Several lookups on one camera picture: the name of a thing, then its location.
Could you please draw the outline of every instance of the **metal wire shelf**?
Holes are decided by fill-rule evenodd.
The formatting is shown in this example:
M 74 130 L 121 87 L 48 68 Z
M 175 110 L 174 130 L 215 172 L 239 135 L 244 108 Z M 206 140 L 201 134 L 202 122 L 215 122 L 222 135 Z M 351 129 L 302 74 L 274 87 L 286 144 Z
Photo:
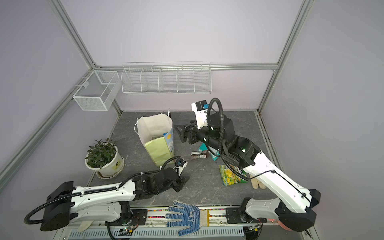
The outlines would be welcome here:
M 120 90 L 120 81 L 117 71 L 94 70 L 73 99 L 84 111 L 108 111 Z
M 126 94 L 211 93 L 210 67 L 124 68 L 122 91 Z

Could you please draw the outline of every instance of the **glove finger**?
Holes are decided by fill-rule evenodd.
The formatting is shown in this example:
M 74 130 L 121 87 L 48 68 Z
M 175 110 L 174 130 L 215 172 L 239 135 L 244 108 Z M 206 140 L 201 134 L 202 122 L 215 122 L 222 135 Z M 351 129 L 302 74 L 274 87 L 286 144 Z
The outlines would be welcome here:
M 168 207 L 168 211 L 169 212 L 183 212 L 183 209 L 179 208 L 179 207 L 170 206 L 170 207 Z
M 179 235 L 179 237 L 181 237 L 181 236 L 185 236 L 187 234 L 191 234 L 191 233 L 194 233 L 194 232 L 197 232 L 197 230 L 194 231 L 192 228 L 188 227 L 188 228 L 184 228 L 182 230 L 179 230 L 177 232 L 177 234 Z
M 185 203 L 180 202 L 180 201 L 177 201 L 177 200 L 174 200 L 174 201 L 173 201 L 173 205 L 175 205 L 175 206 L 179 206 L 179 207 L 182 207 L 182 208 L 185 208 L 185 207 L 187 207 L 187 206 L 190 206 L 189 204 L 185 204 Z
M 166 219 L 183 219 L 182 214 L 166 214 Z
M 167 222 L 167 227 L 185 227 L 188 226 L 184 221 Z

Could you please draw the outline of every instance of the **paper bag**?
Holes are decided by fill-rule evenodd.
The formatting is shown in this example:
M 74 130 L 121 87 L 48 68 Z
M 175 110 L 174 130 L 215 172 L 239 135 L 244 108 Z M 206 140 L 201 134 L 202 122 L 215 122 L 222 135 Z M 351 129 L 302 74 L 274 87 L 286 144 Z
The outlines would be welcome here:
M 144 145 L 148 154 L 151 156 L 156 166 L 160 167 L 163 163 L 174 156 L 173 151 L 173 128 L 172 119 L 160 113 L 150 117 L 137 119 L 135 126 L 141 143 Z

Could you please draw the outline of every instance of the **blue glove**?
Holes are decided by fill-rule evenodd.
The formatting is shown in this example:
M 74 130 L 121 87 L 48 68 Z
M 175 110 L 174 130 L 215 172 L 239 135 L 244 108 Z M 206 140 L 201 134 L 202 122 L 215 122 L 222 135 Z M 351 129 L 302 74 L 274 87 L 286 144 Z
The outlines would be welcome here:
M 184 236 L 199 231 L 200 227 L 209 225 L 208 210 L 200 210 L 194 205 L 173 201 L 173 205 L 168 208 L 170 213 L 166 214 L 166 219 L 179 220 L 167 222 L 167 227 L 186 227 L 177 232 L 178 236 Z

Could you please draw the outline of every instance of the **gray marble tabletop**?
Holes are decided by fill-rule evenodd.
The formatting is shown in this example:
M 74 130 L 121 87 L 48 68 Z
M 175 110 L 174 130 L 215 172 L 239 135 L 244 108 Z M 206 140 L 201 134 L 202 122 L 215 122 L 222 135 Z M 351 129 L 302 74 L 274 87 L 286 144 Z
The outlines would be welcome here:
M 124 112 L 115 126 L 112 140 L 123 156 L 126 166 L 113 179 L 99 179 L 94 177 L 90 186 L 98 186 L 122 182 L 131 174 L 156 170 L 157 167 L 141 144 L 139 136 L 133 130 L 136 119 L 142 116 L 152 116 L 157 112 Z M 259 146 L 268 156 L 256 117 L 253 111 L 228 111 L 224 114 L 232 119 L 236 135 L 246 137 Z M 184 125 L 195 119 L 194 112 L 172 112 L 173 124 Z M 169 189 L 150 199 L 132 201 L 131 206 L 160 206 L 171 205 L 173 200 L 179 200 L 193 205 L 240 205 L 245 197 L 254 199 L 273 199 L 276 195 L 269 189 L 253 189 L 248 183 L 224 186 L 219 165 L 224 164 L 220 158 L 214 161 L 211 157 L 191 160 L 191 152 L 196 151 L 200 143 L 193 145 L 182 143 L 174 136 L 175 156 L 181 156 L 188 162 L 183 170 L 183 176 L 190 176 L 180 192 Z

